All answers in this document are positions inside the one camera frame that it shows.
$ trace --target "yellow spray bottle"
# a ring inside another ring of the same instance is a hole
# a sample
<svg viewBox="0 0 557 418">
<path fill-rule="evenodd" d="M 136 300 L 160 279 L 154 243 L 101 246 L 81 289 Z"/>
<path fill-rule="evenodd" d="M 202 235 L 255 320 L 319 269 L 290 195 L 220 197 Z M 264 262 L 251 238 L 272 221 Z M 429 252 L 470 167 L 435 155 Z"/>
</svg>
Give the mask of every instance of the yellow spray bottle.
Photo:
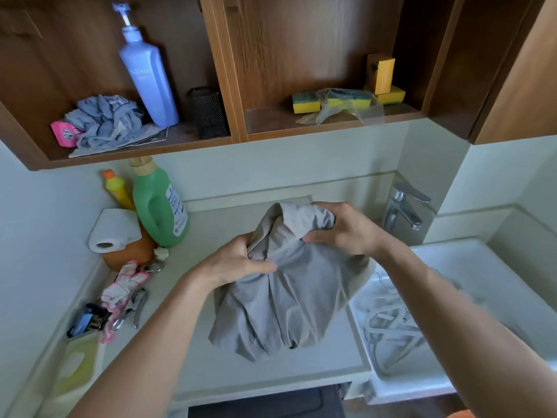
<svg viewBox="0 0 557 418">
<path fill-rule="evenodd" d="M 106 179 L 105 188 L 114 196 L 122 208 L 135 211 L 135 205 L 126 188 L 126 182 L 111 169 L 104 170 L 102 175 Z"/>
</svg>

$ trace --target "bottle label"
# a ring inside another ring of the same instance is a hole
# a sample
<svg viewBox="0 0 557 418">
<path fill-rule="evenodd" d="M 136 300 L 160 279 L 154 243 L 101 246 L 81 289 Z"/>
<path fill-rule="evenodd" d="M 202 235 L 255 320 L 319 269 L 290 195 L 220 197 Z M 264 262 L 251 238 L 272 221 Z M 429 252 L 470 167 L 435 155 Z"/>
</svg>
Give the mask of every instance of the bottle label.
<svg viewBox="0 0 557 418">
<path fill-rule="evenodd" d="M 174 236 L 180 236 L 184 231 L 185 224 L 188 222 L 188 212 L 185 210 L 180 197 L 172 186 L 172 183 L 168 185 L 167 199 L 171 204 L 172 213 L 174 215 Z"/>
</svg>

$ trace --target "orange cap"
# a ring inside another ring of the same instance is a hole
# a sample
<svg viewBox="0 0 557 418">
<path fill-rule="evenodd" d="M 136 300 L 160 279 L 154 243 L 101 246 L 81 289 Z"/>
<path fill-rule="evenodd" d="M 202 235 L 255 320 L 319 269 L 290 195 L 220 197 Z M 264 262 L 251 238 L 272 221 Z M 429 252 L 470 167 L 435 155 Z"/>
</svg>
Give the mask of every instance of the orange cap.
<svg viewBox="0 0 557 418">
<path fill-rule="evenodd" d="M 106 180 L 116 177 L 116 175 L 114 174 L 113 169 L 103 170 L 101 173 L 105 177 Z"/>
</svg>

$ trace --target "sink basin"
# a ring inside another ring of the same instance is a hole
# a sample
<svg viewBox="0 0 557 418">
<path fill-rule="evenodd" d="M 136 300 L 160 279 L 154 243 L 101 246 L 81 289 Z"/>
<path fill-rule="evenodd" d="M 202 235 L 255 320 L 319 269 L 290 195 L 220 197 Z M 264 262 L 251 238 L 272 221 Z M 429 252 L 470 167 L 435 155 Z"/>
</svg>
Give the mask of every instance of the sink basin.
<svg viewBox="0 0 557 418">
<path fill-rule="evenodd" d="M 557 344 L 554 343 L 557 313 L 483 242 L 463 239 L 416 246 L 412 250 L 477 305 L 505 324 L 557 371 Z M 385 302 L 377 301 L 377 298 L 392 297 L 395 293 L 388 275 L 378 266 L 370 281 L 350 301 L 359 336 L 372 364 L 372 377 L 364 387 L 366 401 L 369 404 L 387 403 L 454 392 L 449 378 L 425 340 L 420 340 L 396 363 L 393 363 L 393 358 L 396 361 L 400 356 L 398 353 L 403 350 L 401 343 L 383 342 L 377 345 L 368 342 L 370 337 L 366 338 L 365 334 L 369 333 L 364 331 L 365 323 L 370 320 L 368 311 L 377 310 L 377 302 Z"/>
</svg>

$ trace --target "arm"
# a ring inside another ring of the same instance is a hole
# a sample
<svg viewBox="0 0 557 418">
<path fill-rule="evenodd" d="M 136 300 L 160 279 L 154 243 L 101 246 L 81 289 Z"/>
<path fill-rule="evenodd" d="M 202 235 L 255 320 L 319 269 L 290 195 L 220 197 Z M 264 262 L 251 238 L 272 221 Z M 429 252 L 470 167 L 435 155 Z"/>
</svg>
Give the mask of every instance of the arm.
<svg viewBox="0 0 557 418">
<path fill-rule="evenodd" d="M 337 218 L 324 242 L 373 257 L 389 274 L 454 387 L 478 418 L 557 416 L 557 376 L 518 337 L 346 203 L 317 202 Z"/>
<path fill-rule="evenodd" d="M 205 298 L 225 283 L 276 269 L 271 262 L 247 259 L 250 236 L 235 237 L 180 278 L 73 408 L 70 418 L 163 416 Z"/>
</svg>

